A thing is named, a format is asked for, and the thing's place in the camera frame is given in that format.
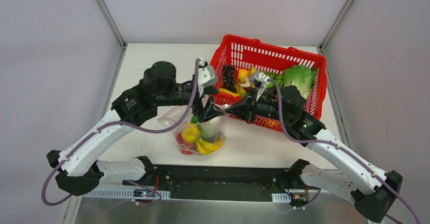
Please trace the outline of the clear zip top bag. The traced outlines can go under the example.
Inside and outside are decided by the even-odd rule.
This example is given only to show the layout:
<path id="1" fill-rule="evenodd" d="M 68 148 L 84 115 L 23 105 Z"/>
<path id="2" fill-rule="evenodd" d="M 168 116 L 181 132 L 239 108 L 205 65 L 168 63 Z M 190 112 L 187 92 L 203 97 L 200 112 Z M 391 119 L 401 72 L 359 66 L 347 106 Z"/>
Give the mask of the clear zip top bag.
<path id="1" fill-rule="evenodd" d="M 226 142 L 226 116 L 199 122 L 191 112 L 169 131 L 183 155 L 208 156 L 218 152 Z"/>

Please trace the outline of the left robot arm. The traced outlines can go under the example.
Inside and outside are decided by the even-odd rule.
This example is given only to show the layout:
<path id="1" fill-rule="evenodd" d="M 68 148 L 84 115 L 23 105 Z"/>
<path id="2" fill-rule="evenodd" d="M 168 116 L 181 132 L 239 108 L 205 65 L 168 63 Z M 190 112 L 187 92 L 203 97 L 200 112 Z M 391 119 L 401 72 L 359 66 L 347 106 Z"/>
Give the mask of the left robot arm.
<path id="1" fill-rule="evenodd" d="M 63 151 L 47 153 L 53 168 L 51 176 L 61 190 L 73 196 L 87 194 L 101 183 L 150 185 L 155 168 L 149 158 L 108 162 L 100 160 L 100 156 L 125 135 L 141 130 L 143 123 L 154 118 L 162 106 L 183 105 L 201 123 L 222 116 L 223 111 L 212 100 L 202 103 L 205 95 L 217 93 L 217 81 L 215 69 L 200 58 L 195 61 L 192 78 L 183 83 L 176 81 L 172 63 L 154 63 L 136 86 L 112 102 L 102 119 L 80 141 Z"/>

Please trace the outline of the white green napa cabbage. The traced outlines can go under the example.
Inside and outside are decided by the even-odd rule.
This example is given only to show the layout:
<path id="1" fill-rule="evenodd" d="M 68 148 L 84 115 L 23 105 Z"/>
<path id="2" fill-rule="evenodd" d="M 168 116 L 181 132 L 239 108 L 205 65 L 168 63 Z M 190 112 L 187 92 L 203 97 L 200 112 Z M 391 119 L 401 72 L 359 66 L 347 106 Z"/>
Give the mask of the white green napa cabbage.
<path id="1" fill-rule="evenodd" d="M 221 119 L 216 119 L 216 118 L 207 122 L 199 123 L 198 127 L 201 132 L 201 138 L 203 138 L 206 141 L 213 140 L 217 136 L 220 130 L 220 125 L 221 125 Z"/>

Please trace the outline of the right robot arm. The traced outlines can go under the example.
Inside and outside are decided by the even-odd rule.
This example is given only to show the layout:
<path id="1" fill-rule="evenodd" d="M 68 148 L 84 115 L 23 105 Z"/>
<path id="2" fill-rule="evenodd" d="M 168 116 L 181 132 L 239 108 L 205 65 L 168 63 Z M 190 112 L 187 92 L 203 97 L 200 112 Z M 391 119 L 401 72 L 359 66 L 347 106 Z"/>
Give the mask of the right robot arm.
<path id="1" fill-rule="evenodd" d="M 288 170 L 290 186 L 313 186 L 351 203 L 366 219 L 381 222 L 397 199 L 403 177 L 369 163 L 348 148 L 325 125 L 304 110 L 305 100 L 296 86 L 280 89 L 277 102 L 258 99 L 256 89 L 227 109 L 251 123 L 257 116 L 278 120 L 288 138 L 319 154 L 341 173 L 336 174 L 298 159 Z"/>

